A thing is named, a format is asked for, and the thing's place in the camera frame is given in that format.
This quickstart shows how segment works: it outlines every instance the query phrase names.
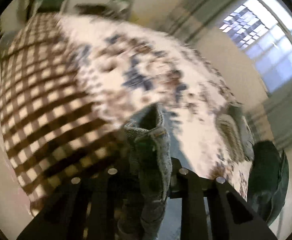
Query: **checkered blanket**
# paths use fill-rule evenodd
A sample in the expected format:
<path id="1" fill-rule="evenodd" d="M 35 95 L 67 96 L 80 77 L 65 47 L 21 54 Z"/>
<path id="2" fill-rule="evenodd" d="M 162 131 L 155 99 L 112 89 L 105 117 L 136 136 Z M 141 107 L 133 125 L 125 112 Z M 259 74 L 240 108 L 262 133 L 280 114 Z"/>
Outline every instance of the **checkered blanket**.
<path id="1" fill-rule="evenodd" d="M 73 49 L 54 15 L 41 14 L 1 61 L 5 150 L 34 215 L 62 181 L 96 174 L 118 157 L 117 135 L 107 131 L 106 121 L 91 110 L 91 97 L 76 85 Z"/>

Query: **bolt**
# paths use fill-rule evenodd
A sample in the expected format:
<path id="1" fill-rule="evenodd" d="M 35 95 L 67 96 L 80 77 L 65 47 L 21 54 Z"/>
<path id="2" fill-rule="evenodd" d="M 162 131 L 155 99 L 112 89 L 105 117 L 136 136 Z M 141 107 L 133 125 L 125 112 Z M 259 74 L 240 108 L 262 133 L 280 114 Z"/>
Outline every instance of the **bolt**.
<path id="1" fill-rule="evenodd" d="M 179 173 L 182 175 L 186 175 L 188 173 L 188 170 L 186 168 L 179 169 Z"/>
<path id="2" fill-rule="evenodd" d="M 117 172 L 118 172 L 118 170 L 115 169 L 115 168 L 111 168 L 111 169 L 108 170 L 108 174 L 109 175 L 115 175 Z"/>
<path id="3" fill-rule="evenodd" d="M 78 184 L 79 182 L 80 182 L 80 178 L 78 178 L 78 177 L 75 177 L 75 178 L 71 179 L 71 183 L 72 184 Z"/>
<path id="4" fill-rule="evenodd" d="M 223 184 L 223 183 L 225 183 L 225 178 L 224 177 L 217 177 L 216 178 L 216 181 L 218 182 L 218 183 L 220 183 L 220 184 Z"/>

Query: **clothing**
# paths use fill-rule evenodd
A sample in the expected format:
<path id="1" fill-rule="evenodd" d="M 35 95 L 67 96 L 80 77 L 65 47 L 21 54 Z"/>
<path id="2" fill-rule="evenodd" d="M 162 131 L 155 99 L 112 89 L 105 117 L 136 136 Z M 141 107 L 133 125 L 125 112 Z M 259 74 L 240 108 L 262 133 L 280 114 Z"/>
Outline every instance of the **clothing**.
<path id="1" fill-rule="evenodd" d="M 254 154 L 247 203 L 270 225 L 285 203 L 289 179 L 288 160 L 285 152 L 279 156 L 271 141 L 255 144 Z"/>
<path id="2" fill-rule="evenodd" d="M 141 225 L 144 228 L 142 239 L 153 240 L 157 238 L 164 218 L 172 172 L 169 154 L 170 139 L 169 133 L 164 127 L 161 106 L 159 104 L 151 105 L 132 116 L 124 126 L 124 131 L 130 146 L 130 172 L 135 180 L 139 181 L 144 199 L 143 203 L 139 202 L 140 205 L 143 204 L 140 214 Z M 127 202 L 130 205 L 136 203 L 136 196 L 127 199 Z M 127 214 L 125 217 L 135 218 L 135 216 Z M 124 232 L 125 224 L 133 221 L 120 221 L 118 225 L 122 225 L 121 231 Z"/>

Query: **bed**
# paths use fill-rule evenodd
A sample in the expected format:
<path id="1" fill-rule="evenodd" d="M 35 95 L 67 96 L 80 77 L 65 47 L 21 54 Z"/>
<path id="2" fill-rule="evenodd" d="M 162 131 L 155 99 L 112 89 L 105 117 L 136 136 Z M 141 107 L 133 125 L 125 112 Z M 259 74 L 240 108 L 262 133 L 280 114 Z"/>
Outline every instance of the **bed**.
<path id="1" fill-rule="evenodd" d="M 216 116 L 235 98 L 200 53 L 166 33 L 97 16 L 37 14 L 1 60 L 5 151 L 36 215 L 63 181 L 126 154 L 121 127 L 159 102 L 172 157 L 224 176 L 246 199 L 251 161 L 233 159 Z"/>

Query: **curtain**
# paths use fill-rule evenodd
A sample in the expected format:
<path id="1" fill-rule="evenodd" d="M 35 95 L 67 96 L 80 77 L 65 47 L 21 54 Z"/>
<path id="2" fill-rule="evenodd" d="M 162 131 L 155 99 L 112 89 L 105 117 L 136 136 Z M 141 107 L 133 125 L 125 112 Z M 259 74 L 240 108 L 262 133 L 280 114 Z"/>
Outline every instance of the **curtain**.
<path id="1" fill-rule="evenodd" d="M 164 20 L 159 31 L 194 45 L 203 29 L 235 0 L 183 0 Z"/>
<path id="2" fill-rule="evenodd" d="M 292 80 L 246 115 L 255 139 L 272 140 L 278 150 L 292 146 Z"/>

